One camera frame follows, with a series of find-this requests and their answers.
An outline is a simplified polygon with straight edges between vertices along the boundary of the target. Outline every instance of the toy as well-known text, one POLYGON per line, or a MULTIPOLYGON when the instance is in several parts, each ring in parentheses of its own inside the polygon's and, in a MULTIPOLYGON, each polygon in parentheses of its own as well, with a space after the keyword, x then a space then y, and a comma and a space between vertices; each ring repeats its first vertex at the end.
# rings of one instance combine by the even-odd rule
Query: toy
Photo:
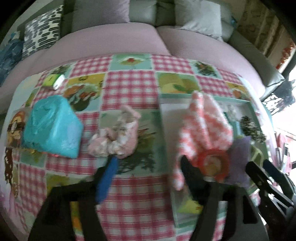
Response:
POLYGON ((83 124, 66 98, 58 95, 39 100, 33 107, 23 135, 23 146, 77 158, 83 124))
POLYGON ((121 116, 112 128, 100 129, 88 146, 88 152, 93 156, 116 155, 125 158, 134 153, 138 144, 138 120, 141 115, 128 105, 121 107, 121 116))

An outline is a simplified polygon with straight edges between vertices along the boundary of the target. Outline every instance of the pink gingham pattern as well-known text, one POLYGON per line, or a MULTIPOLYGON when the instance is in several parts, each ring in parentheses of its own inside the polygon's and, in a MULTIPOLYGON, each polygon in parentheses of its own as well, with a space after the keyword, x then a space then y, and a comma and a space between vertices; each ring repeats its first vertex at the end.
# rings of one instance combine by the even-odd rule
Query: pink gingham pattern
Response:
POLYGON ((98 131, 99 112, 85 112, 76 114, 83 123, 80 153, 76 159, 65 157, 47 156, 46 169, 64 172, 92 175, 96 171, 96 158, 87 153, 90 138, 98 131))
POLYGON ((237 85, 243 85, 235 73, 231 73, 222 69, 218 69, 218 71, 221 74, 224 81, 234 83, 237 85))
POLYGON ((98 209, 109 241, 138 241, 175 235, 168 177, 119 177, 98 209))
POLYGON ((36 216, 46 198, 45 170, 20 163, 19 172, 22 206, 36 216))
POLYGON ((201 90, 207 94, 234 98, 231 90, 223 80, 196 75, 201 90))
POLYGON ((44 72, 42 73, 42 75, 40 76, 40 78, 39 78, 37 84, 35 85, 35 88, 36 88, 36 87, 39 87, 39 86, 42 85, 43 80, 46 78, 46 76, 48 75, 48 73, 49 73, 49 71, 44 71, 44 72))
POLYGON ((152 55, 152 62, 156 71, 194 74, 189 61, 184 58, 165 55, 152 55))
POLYGON ((111 60, 112 56, 104 56, 77 61, 72 70, 70 78, 100 72, 107 72, 111 60))
POLYGON ((14 206, 15 206, 15 211, 16 213, 19 215, 20 217, 20 222, 22 224, 22 227, 23 229, 29 233, 29 229, 26 225, 26 221, 25 221, 25 216, 24 216, 24 209, 23 209, 23 206, 22 204, 19 202, 19 200, 15 200, 15 203, 14 203, 14 206))
MULTIPOLYGON (((212 241, 219 241, 220 239, 222 239, 224 225, 225 225, 224 218, 217 219, 212 241)), ((192 232, 186 232, 186 233, 177 235, 176 241, 188 241, 191 235, 192 235, 192 232)))
POLYGON ((20 150, 12 149, 12 160, 13 161, 20 161, 20 150))
POLYGON ((67 85, 68 79, 65 79, 63 81, 63 83, 61 84, 61 86, 57 89, 57 90, 51 90, 49 88, 43 88, 41 87, 38 91, 38 93, 36 94, 35 98, 32 101, 32 106, 34 104, 36 104, 36 102, 38 102, 41 99, 45 99, 48 96, 52 96, 52 95, 61 95, 63 94, 65 87, 67 85))
POLYGON ((133 108, 158 108, 157 85, 152 70, 120 70, 107 74, 101 110, 119 109, 123 104, 133 108))

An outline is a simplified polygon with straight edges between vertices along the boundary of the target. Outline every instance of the pink stuffed toy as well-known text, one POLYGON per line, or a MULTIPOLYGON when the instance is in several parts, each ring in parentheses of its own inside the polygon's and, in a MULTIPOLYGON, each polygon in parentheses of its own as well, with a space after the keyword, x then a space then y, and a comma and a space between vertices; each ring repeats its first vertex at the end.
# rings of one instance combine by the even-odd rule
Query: pink stuffed toy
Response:
POLYGON ((121 115, 112 128, 100 129, 89 142, 89 154, 99 156, 116 155, 123 159, 134 153, 138 144, 138 120, 141 115, 128 105, 121 106, 121 115))

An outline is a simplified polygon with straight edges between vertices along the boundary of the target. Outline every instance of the wall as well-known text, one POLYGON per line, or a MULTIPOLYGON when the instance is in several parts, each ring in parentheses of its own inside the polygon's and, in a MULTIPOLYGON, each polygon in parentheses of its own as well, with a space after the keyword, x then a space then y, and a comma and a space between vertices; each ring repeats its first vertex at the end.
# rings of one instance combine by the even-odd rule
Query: wall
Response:
POLYGON ((50 3, 52 0, 36 0, 19 18, 14 22, 11 26, 10 30, 4 37, 2 43, 0 44, 0 49, 8 42, 11 33, 17 30, 17 27, 27 20, 30 16, 32 16, 35 12, 43 8, 45 5, 50 3))

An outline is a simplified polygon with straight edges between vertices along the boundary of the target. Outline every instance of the white pillow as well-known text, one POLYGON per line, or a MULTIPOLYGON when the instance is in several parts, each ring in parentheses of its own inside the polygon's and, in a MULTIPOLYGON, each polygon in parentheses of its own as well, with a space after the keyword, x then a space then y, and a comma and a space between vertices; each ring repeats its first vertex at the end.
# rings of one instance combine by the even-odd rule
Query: white pillow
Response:
POLYGON ((220 5, 204 0, 175 0, 176 26, 222 40, 220 5))

